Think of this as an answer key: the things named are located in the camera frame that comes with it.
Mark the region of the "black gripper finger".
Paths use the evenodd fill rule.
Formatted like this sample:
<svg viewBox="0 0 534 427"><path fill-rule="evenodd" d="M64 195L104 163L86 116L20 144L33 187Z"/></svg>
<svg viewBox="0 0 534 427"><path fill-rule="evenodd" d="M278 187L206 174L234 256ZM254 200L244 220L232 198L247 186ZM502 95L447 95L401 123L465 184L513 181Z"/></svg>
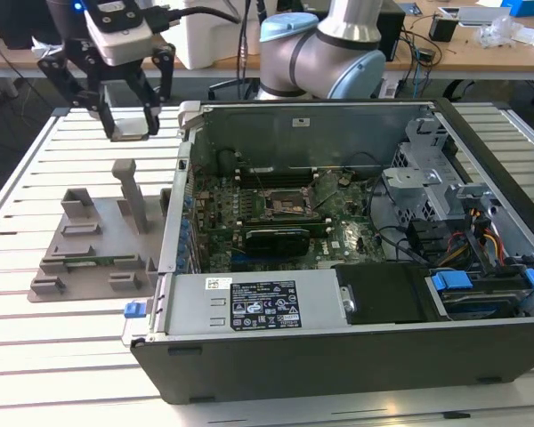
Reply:
<svg viewBox="0 0 534 427"><path fill-rule="evenodd" d="M159 87L155 90L149 83L140 60L134 63L133 72L125 81L127 86L142 103L148 135L157 135L159 131L159 114L163 103L171 98L174 75L175 47L172 44L162 44L152 50L151 62L160 71Z"/></svg>
<svg viewBox="0 0 534 427"><path fill-rule="evenodd" d="M85 73L86 85L81 85L71 73L70 62ZM60 51L43 56L37 65L69 104L86 108L93 118L100 120L107 138L112 140L116 125L105 100L101 72L106 67L101 63L101 56L91 42L67 39Z"/></svg>

